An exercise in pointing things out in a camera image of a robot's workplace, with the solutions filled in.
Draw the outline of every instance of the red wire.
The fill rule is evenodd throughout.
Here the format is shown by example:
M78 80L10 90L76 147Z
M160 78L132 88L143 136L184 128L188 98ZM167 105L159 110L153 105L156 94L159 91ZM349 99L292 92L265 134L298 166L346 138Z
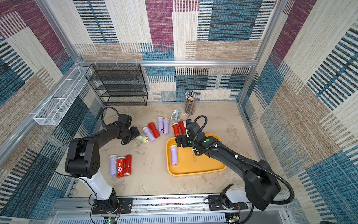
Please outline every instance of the red wire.
M121 216L121 214L122 214L122 205L120 205L121 206L121 208L119 209L119 211L117 212L117 214L116 214L116 216L115 216L115 218L117 217L117 215L118 215L118 213L119 213L119 216L118 217L120 217Z
M239 217L240 217L241 208L240 208L239 203L237 203L237 207L239 208Z

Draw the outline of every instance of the ventilation grille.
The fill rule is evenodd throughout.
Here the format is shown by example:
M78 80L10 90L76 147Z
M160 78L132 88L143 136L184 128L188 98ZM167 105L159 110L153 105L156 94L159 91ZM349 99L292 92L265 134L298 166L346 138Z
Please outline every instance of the ventilation grille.
M119 224L132 223L216 223L224 222L225 215L220 213L209 214L174 214L174 215L142 215L134 218L132 216L122 217Z
M106 223L102 217L92 218L95 224ZM175 224L175 223L222 223L225 222L225 214L170 214L170 215L130 215L122 216L117 224ZM58 224L92 224L90 218L60 218Z

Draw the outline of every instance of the purple fabric patch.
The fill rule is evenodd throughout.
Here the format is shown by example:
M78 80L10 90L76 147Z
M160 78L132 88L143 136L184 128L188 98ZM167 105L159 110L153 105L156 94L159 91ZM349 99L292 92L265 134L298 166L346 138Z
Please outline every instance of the purple fabric patch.
M13 4L19 16L32 30L51 58L64 50L55 31L34 0L15 1Z
M274 50L281 61L283 61L291 48L293 41L296 39L298 32L301 30L315 3L315 0L296 0L293 4L274 46Z
M153 43L174 42L173 0L145 0Z

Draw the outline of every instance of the aluminum rail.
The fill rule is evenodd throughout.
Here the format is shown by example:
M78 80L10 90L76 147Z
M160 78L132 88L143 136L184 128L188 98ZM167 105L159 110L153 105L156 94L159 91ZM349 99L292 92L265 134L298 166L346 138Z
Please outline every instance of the aluminum rail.
M123 196L132 197L132 210L130 214L122 214L122 216L131 215L164 215L164 214L195 214L195 213L217 213L217 212L238 212L238 210L219 210L210 211L209 205L204 203L204 199L208 195L220 195L215 194L181 194L181 195L149 195L149 196ZM283 200L283 195L277 195L276 200ZM66 217L81 217L88 216L88 212L92 206L88 204L88 197L73 197L56 199L49 218L66 218ZM248 204L248 209L241 210L242 212L250 211L251 205ZM288 206L269 204L266 208L270 210L289 210Z
M5 140L5 142L0 146L0 166L6 161L6 159L11 155L11 153L18 147L18 145L26 138L27 134L31 131L33 126L36 124L34 116L42 106L48 101L48 99L57 91L58 87L66 80L66 78L71 74L71 72L77 67L73 65L55 84L51 90L44 96L44 98L38 103L38 105L31 111L29 115L17 126L15 131Z
M98 61L80 61L79 66L90 66L91 64L121 64L121 63L134 63L140 64L141 66L162 66L162 67L173 67L173 66L232 66L232 67L253 67L257 65L257 60L215 60L215 61L121 61L121 60L98 60Z
M74 46L70 43L68 40L66 34L63 32L60 24L57 22L57 19L52 12L51 7L48 5L48 1L46 0L35 0L39 8L41 9L42 13L47 18L49 24L52 26L53 30L55 31L58 39L61 41L63 47L67 50L69 56L72 58L72 60L77 63L79 62L79 55L74 48Z

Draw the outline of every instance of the small bowl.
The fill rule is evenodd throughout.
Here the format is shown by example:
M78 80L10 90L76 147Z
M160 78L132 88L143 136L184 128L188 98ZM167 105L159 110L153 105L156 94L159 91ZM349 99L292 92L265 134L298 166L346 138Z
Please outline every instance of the small bowl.
M181 113L179 113L178 118L182 121L186 121L189 119L189 114L185 113L185 112L181 112Z

